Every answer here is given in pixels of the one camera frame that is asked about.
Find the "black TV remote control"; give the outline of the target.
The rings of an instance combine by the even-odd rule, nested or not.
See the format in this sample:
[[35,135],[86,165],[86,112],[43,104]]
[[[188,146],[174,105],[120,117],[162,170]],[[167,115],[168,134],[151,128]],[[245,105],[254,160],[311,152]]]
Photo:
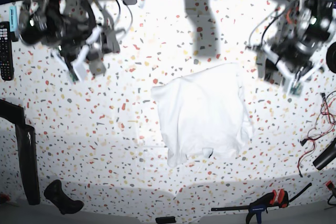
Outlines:
[[14,67],[12,57],[12,41],[10,39],[9,22],[0,24],[0,60],[1,78],[4,81],[12,81],[14,78]]

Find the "black orange bar clamp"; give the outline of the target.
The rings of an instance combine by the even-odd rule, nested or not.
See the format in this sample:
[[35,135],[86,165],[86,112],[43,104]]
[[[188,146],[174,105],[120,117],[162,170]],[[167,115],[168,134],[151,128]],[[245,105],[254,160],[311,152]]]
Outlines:
[[312,183],[306,185],[300,192],[295,196],[289,199],[288,192],[284,189],[281,189],[279,193],[273,190],[271,193],[267,193],[250,203],[249,205],[244,206],[233,206],[233,207],[217,207],[211,208],[211,212],[220,212],[220,211],[240,211],[248,210],[245,222],[249,224],[252,217],[256,216],[257,223],[262,223],[261,215],[263,212],[268,212],[270,207],[286,208],[291,202],[301,196],[309,187],[312,186]]

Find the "black game controller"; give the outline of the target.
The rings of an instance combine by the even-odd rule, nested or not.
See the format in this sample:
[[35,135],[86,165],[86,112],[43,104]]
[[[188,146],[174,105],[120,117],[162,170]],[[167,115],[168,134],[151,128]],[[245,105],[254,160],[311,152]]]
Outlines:
[[54,180],[46,187],[44,196],[58,208],[62,215],[76,214],[84,207],[81,200],[72,200],[64,193],[59,179]]

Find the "black round object right edge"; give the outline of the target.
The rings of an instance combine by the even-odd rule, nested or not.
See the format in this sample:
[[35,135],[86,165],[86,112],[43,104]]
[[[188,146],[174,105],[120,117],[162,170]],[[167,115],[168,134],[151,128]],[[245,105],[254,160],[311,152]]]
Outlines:
[[326,63],[329,70],[336,73],[336,42],[331,44],[327,50]]

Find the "black cylinder flashlight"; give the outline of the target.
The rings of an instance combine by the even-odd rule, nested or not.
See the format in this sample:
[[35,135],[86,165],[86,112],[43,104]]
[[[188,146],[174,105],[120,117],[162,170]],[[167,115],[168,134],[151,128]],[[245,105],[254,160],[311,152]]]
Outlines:
[[313,161],[317,170],[324,169],[330,162],[335,159],[335,139],[330,145]]

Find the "small orange clip right edge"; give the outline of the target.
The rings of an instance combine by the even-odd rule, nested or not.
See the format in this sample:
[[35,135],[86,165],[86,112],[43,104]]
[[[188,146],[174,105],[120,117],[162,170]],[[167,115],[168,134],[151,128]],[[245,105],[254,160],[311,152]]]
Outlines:
[[328,182],[326,183],[326,186],[327,186],[327,188],[328,188],[329,190],[332,190],[332,188],[334,188],[334,185],[333,185],[332,181],[328,181]]

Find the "small black rectangular device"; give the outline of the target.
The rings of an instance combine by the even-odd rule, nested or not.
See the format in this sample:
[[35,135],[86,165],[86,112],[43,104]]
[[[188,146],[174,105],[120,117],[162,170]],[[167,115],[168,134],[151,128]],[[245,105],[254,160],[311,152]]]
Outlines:
[[155,219],[157,224],[170,224],[176,223],[176,218],[174,216],[166,216],[166,217],[157,217]]

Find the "white T-shirt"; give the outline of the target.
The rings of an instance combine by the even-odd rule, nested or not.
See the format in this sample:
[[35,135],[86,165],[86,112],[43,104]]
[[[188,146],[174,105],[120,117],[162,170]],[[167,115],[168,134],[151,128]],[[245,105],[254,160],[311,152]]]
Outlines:
[[240,74],[226,63],[151,89],[171,168],[193,155],[235,158],[253,138]]

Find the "teal marker pen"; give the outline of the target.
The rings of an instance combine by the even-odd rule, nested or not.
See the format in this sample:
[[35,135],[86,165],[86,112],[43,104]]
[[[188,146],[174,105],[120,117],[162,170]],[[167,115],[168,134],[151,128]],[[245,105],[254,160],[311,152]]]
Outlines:
[[19,39],[19,32],[18,32],[17,8],[15,5],[9,7],[9,26],[10,26],[11,40],[12,42],[17,42]]

